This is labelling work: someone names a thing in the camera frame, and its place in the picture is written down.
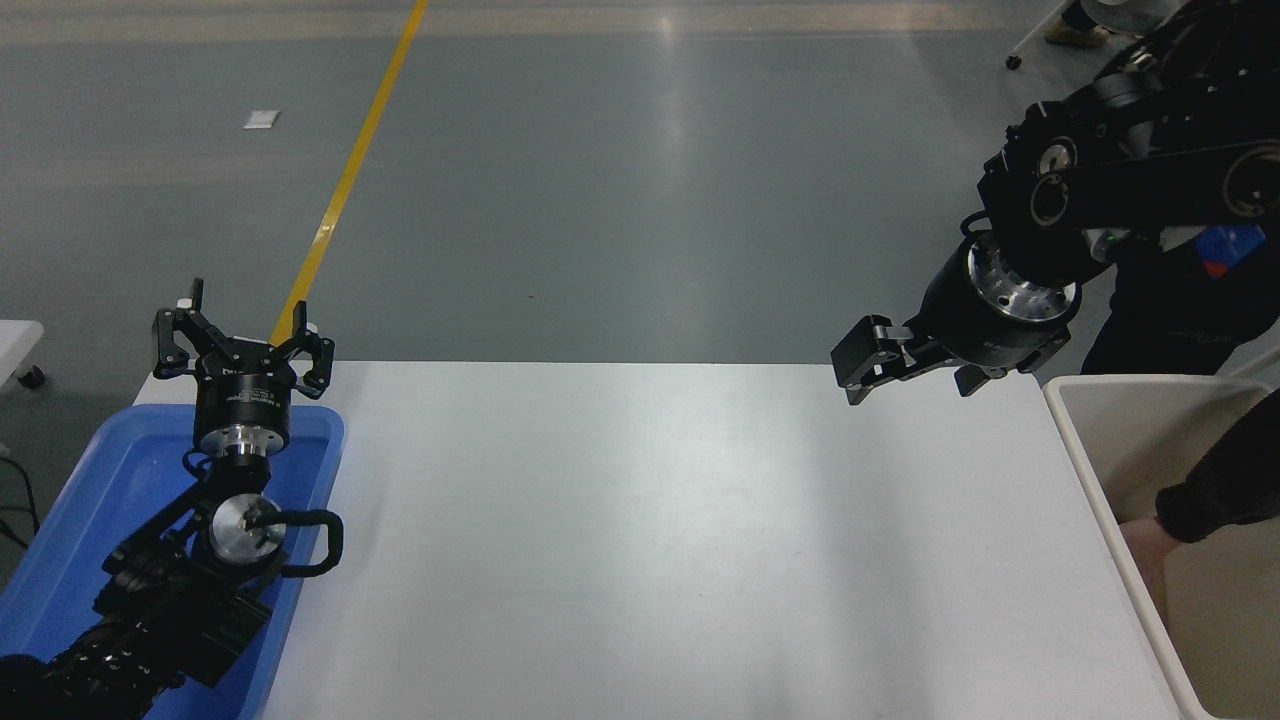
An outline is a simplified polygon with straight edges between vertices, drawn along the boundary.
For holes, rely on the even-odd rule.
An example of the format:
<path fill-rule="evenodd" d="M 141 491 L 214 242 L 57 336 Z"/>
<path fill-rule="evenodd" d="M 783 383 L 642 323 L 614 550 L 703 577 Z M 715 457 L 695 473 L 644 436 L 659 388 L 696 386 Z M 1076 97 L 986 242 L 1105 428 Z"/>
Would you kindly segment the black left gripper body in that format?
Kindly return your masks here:
<path fill-rule="evenodd" d="M 291 366 L 266 368 L 250 357 L 241 369 L 210 354 L 196 361 L 195 438 L 232 427 L 257 427 L 279 438 L 291 433 L 297 374 Z"/>

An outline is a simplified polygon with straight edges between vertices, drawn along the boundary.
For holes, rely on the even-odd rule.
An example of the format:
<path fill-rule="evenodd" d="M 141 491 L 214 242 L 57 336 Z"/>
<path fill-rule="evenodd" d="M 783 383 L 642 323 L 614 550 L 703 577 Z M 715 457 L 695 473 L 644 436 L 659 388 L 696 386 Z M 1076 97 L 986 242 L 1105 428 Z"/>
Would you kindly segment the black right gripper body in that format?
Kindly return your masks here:
<path fill-rule="evenodd" d="M 1030 373 L 1070 340 L 1071 319 L 1070 284 L 1037 284 L 1001 252 L 955 252 L 911 324 L 968 364 Z"/>

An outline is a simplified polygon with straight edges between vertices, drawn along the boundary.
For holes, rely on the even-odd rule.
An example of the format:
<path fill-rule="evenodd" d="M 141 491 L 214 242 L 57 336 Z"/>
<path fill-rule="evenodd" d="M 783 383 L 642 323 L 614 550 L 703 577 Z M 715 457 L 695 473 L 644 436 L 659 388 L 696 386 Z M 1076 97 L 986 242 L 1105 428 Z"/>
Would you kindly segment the person's hand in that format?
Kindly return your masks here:
<path fill-rule="evenodd" d="M 1170 536 L 1156 518 L 1125 521 L 1119 527 L 1119 530 L 1153 606 L 1158 615 L 1166 620 L 1169 596 L 1165 564 L 1169 556 L 1181 547 L 1181 542 Z"/>

